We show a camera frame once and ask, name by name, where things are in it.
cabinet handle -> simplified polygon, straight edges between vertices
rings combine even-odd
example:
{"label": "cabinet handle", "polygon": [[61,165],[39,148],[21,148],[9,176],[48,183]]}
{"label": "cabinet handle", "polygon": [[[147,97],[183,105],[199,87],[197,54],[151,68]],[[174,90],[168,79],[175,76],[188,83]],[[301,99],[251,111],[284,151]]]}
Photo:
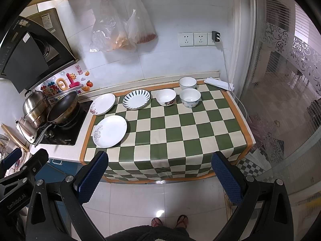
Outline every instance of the cabinet handle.
{"label": "cabinet handle", "polygon": [[53,163],[53,164],[56,164],[56,165],[62,165],[62,160],[59,160],[59,161],[60,161],[60,163],[55,162],[54,160],[58,160],[58,159],[53,159],[53,160],[52,160],[52,163]]}

blue striped plate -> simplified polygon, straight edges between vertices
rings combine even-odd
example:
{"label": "blue striped plate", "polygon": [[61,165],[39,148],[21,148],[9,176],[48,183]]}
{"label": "blue striped plate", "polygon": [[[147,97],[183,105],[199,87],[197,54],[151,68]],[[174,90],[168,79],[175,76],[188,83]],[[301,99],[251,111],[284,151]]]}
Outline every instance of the blue striped plate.
{"label": "blue striped plate", "polygon": [[132,91],[123,99],[123,106],[135,110],[144,107],[150,99],[150,93],[145,90]]}

pot lid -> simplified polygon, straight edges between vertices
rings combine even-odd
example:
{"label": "pot lid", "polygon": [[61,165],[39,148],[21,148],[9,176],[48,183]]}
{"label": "pot lid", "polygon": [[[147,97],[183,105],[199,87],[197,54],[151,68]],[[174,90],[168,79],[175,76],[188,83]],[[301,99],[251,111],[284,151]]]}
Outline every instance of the pot lid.
{"label": "pot lid", "polygon": [[[25,96],[31,92],[31,90],[27,90]],[[45,95],[41,91],[32,92],[27,99],[24,101],[22,105],[22,111],[24,115],[29,114],[43,99]]]}

blue cabinet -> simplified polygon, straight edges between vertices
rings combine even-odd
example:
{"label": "blue cabinet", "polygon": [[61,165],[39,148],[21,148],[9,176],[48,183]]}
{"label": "blue cabinet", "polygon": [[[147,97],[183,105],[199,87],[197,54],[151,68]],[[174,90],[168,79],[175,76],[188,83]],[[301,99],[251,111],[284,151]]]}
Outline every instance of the blue cabinet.
{"label": "blue cabinet", "polygon": [[[49,159],[48,162],[36,174],[36,181],[43,179],[46,183],[58,182],[65,179],[66,176],[76,175],[82,167],[81,163]],[[67,228],[67,211],[62,202],[57,202],[59,212]]]}

frying pan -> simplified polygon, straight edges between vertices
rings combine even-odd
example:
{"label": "frying pan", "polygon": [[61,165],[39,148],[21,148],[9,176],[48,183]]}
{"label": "frying pan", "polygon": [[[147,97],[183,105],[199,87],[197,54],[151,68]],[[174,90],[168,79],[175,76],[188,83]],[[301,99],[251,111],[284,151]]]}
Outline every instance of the frying pan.
{"label": "frying pan", "polygon": [[72,91],[65,94],[57,103],[52,107],[47,116],[47,126],[40,133],[35,142],[35,147],[42,141],[47,130],[55,124],[64,122],[73,110],[76,108],[78,102],[77,92]]}

